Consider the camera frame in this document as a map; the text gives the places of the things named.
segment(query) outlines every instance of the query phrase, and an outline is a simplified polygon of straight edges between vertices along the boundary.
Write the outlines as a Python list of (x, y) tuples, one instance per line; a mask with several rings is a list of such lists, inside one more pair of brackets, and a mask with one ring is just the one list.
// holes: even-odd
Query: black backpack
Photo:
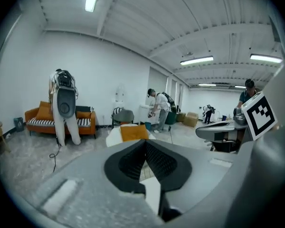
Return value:
[(167, 93), (162, 92), (162, 94), (167, 98), (168, 103), (169, 103), (170, 106), (171, 106), (171, 111), (174, 112), (174, 113), (176, 113), (175, 102), (172, 100), (172, 98), (171, 98)]

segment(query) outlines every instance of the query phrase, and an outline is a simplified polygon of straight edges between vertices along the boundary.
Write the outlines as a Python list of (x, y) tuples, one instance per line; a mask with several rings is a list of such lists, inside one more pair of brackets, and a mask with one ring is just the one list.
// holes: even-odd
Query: jeans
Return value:
[(207, 111), (206, 112), (206, 118), (204, 123), (209, 123), (210, 122), (210, 117), (211, 117), (212, 111)]
[(163, 130), (163, 127), (165, 126), (165, 121), (167, 119), (169, 111), (165, 111), (163, 109), (161, 109), (161, 113), (160, 113), (160, 123), (158, 124), (157, 130), (159, 132), (161, 132)]

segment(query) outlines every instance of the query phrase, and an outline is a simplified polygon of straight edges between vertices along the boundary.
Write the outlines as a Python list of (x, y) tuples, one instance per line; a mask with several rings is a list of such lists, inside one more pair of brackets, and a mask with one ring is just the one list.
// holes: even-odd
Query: white pants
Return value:
[[(53, 117), (55, 123), (56, 136), (61, 146), (65, 146), (65, 125), (64, 117), (59, 114), (57, 105), (57, 92), (53, 94)], [(67, 128), (72, 136), (74, 144), (80, 144), (79, 129), (75, 113), (70, 118), (66, 118)]]

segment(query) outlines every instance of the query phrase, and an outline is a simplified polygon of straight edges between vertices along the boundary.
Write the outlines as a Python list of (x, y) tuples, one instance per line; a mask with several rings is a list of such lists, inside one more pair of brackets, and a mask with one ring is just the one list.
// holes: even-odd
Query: white cabinet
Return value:
[(160, 112), (161, 110), (158, 108), (158, 110), (155, 112), (155, 116), (148, 118), (149, 112), (153, 109), (153, 106), (149, 105), (140, 105), (139, 107), (139, 124), (142, 122), (149, 122), (151, 124), (158, 124), (159, 118), (160, 118)]

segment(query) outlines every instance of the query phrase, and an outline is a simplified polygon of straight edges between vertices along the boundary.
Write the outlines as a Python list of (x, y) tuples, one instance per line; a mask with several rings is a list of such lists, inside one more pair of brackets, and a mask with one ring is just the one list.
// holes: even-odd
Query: floor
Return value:
[[(202, 122), (198, 122), (197, 127), (202, 125)], [(173, 141), (173, 144), (176, 145), (195, 149), (210, 149), (203, 139), (196, 136), (195, 128), (176, 123), (171, 127), (170, 136), (168, 127), (168, 125), (165, 126), (165, 131), (162, 133), (152, 132), (152, 134), (158, 140), (169, 143)], [(96, 139), (92, 136), (84, 136), (78, 146), (74, 145), (70, 138), (67, 139), (66, 147), (61, 148), (56, 157), (56, 170), (87, 151), (106, 148), (105, 138), (107, 135), (107, 129), (100, 129), (97, 131)], [(32, 133), (30, 136), (29, 132), (25, 130), (13, 133), (6, 141), (11, 153), (2, 152), (0, 154), (0, 176), (7, 185), (26, 198), (45, 177), (53, 172), (54, 159), (50, 159), (49, 155), (58, 151), (56, 138), (54, 135), (39, 133)], [(142, 171), (141, 178), (146, 179), (151, 176), (153, 173), (150, 173), (148, 169)]]

